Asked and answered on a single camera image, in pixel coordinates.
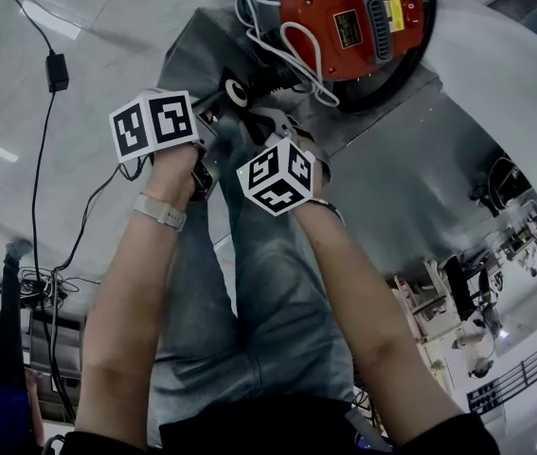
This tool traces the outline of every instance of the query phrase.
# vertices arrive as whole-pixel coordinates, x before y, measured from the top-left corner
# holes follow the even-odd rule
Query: watch strap
[[[184,228],[186,215],[167,202],[159,201],[144,193],[135,199],[134,210],[155,219],[158,223],[174,228],[180,232]]]

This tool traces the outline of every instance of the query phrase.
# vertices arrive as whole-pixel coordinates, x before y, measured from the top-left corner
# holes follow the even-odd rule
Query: sleeve
[[[72,431],[65,437],[62,455],[81,453],[106,453],[111,455],[141,455],[144,452],[134,446],[92,433]]]
[[[475,413],[462,414],[436,425],[396,452],[403,455],[444,455],[462,448],[464,453],[499,455],[497,443]]]

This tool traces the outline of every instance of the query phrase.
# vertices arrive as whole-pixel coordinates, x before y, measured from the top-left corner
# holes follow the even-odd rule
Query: floor
[[[70,73],[69,89],[56,97],[39,185],[39,254],[41,266],[51,268],[67,257],[87,198],[116,166],[108,114],[156,84],[165,51],[197,7],[224,7],[232,0],[35,1],[81,27],[76,39],[45,28]],[[50,99],[46,53],[15,4],[0,0],[0,148],[17,156],[13,163],[0,157],[0,274],[5,243],[31,237],[32,186]],[[100,278],[143,184],[144,177],[129,183],[118,176],[101,195],[68,276]],[[217,242],[224,234],[216,229]],[[64,312],[86,311],[95,288],[78,285],[81,294],[68,300]]]
[[[165,52],[197,7],[229,7],[232,0],[31,1],[63,26],[79,27],[66,29],[76,36],[45,28],[70,72],[69,89],[56,97],[39,185],[41,267],[51,268],[67,257],[87,198],[116,166],[109,113],[155,86]],[[50,98],[45,56],[40,35],[11,0],[0,0],[0,149],[10,154],[0,155],[0,274],[5,243],[31,237],[34,171]],[[398,97],[360,116],[313,105],[294,112],[311,129],[328,119],[337,131],[319,138],[333,155],[330,195],[384,273],[474,246],[489,230],[486,211],[466,196],[477,164],[495,144],[440,92],[431,72],[420,69]],[[100,196],[65,276],[101,278],[144,176],[129,183],[118,175]],[[219,192],[209,206],[210,234],[233,293],[234,250]],[[92,301],[95,286],[75,282],[81,292],[63,313],[85,313]]]

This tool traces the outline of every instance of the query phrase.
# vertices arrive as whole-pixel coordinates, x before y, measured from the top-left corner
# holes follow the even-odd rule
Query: red device
[[[316,37],[323,77],[356,80],[380,69],[423,39],[421,0],[281,0],[280,21],[297,22]],[[286,36],[315,69],[314,47],[299,30]]]

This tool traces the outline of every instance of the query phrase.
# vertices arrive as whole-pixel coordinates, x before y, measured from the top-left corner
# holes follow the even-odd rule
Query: black vent grille
[[[373,42],[378,59],[387,61],[392,54],[390,46],[390,26],[381,0],[369,0],[367,6],[373,23]]]

